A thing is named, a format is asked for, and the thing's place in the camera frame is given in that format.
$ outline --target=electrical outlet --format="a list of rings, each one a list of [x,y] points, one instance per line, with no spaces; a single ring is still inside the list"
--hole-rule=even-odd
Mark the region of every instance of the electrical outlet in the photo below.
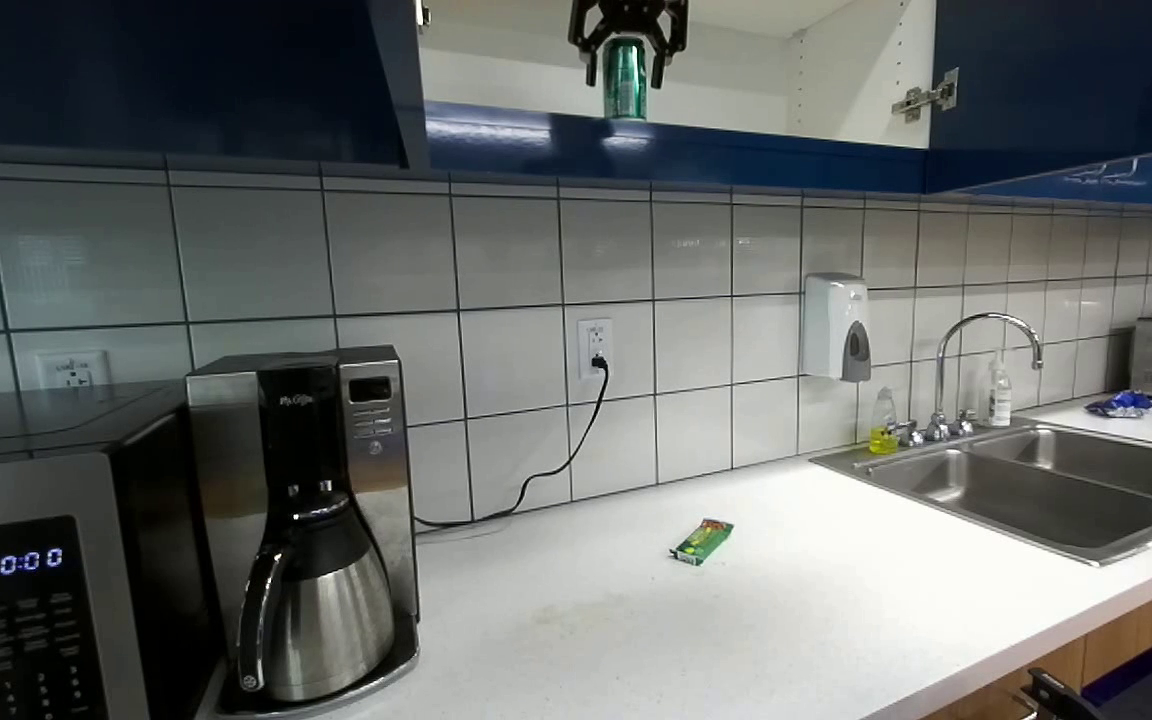
[[[580,320],[575,322],[575,362],[584,383],[600,383],[602,372],[592,358],[602,354],[612,362],[612,320]]]
[[[97,387],[107,383],[107,353],[55,353],[35,358],[38,387]]]

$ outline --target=green object on counter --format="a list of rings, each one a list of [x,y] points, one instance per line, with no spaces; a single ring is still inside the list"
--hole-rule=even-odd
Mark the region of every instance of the green object on counter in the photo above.
[[[602,115],[649,119],[649,45],[612,36],[602,49]]]
[[[668,555],[681,559],[681,563],[704,563],[728,537],[730,537],[730,524],[704,519]]]

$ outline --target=green wrapper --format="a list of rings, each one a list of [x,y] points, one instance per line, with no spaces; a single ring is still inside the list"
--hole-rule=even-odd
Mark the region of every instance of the green wrapper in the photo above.
[[[730,537],[730,524],[704,519],[668,555],[681,559],[681,563],[704,563],[728,537]]]

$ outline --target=blue cabinet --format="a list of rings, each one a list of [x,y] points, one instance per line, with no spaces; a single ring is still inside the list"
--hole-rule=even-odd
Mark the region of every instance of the blue cabinet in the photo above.
[[[407,0],[0,0],[0,144],[420,162]]]
[[[966,186],[1152,151],[1152,0],[940,0],[922,186]]]

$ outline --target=microwave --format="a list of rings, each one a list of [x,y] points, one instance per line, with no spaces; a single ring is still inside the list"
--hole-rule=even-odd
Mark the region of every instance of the microwave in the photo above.
[[[0,720],[191,717],[221,660],[179,383],[0,394]]]

